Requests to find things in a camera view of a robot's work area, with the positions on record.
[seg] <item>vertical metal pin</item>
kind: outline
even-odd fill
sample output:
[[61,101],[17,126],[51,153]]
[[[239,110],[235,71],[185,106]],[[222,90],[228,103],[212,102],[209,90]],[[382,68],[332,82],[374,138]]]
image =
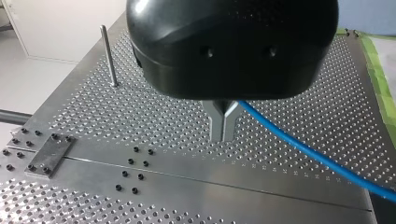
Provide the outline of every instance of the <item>vertical metal pin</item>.
[[108,43],[107,29],[104,25],[101,25],[100,31],[102,32],[102,39],[103,43],[105,44],[108,71],[111,75],[111,85],[113,87],[117,87],[119,83],[117,82],[116,71],[114,70],[113,57],[111,57],[111,49],[110,44]]

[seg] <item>floor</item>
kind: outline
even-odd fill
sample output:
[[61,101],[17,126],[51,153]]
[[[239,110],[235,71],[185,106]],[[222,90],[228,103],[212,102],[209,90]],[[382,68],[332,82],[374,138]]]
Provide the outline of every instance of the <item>floor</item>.
[[[74,64],[27,59],[14,31],[0,32],[0,109],[33,114]],[[0,123],[0,146],[18,126]]]

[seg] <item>hole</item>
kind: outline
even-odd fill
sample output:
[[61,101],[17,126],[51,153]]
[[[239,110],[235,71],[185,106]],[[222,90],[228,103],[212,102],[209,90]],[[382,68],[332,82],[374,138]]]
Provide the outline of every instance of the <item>hole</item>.
[[201,46],[200,54],[202,56],[205,56],[206,58],[212,58],[213,57],[213,49],[210,48],[209,46]]
[[274,58],[277,54],[277,48],[275,46],[267,47],[262,52],[264,57]]

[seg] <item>blue cable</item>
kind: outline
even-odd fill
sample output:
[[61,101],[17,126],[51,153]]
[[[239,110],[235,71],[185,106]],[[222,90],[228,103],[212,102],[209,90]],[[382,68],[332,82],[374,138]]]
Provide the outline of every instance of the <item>blue cable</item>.
[[257,111],[253,106],[251,106],[246,101],[238,101],[238,103],[245,108],[245,110],[251,114],[255,119],[257,119],[264,127],[268,130],[282,138],[284,141],[288,142],[292,146],[298,148],[300,151],[308,155],[309,157],[315,159],[316,161],[322,162],[324,165],[328,166],[330,169],[334,170],[339,175],[342,175],[346,179],[350,180],[354,184],[361,186],[362,188],[370,190],[379,196],[382,196],[394,203],[396,203],[396,192],[390,189],[385,189],[378,186],[368,180],[361,178],[355,173],[349,171],[348,169],[340,166],[335,161],[329,159],[328,157],[316,152],[312,147],[300,142],[299,140],[293,138],[287,133],[283,132],[281,129],[275,126],[270,120],[266,119],[259,111]]

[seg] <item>metal rail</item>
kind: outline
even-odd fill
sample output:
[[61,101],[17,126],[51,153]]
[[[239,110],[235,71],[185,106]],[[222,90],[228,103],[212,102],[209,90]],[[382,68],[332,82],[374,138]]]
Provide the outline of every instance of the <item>metal rail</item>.
[[3,123],[24,125],[30,117],[32,117],[30,114],[0,109],[0,122]]

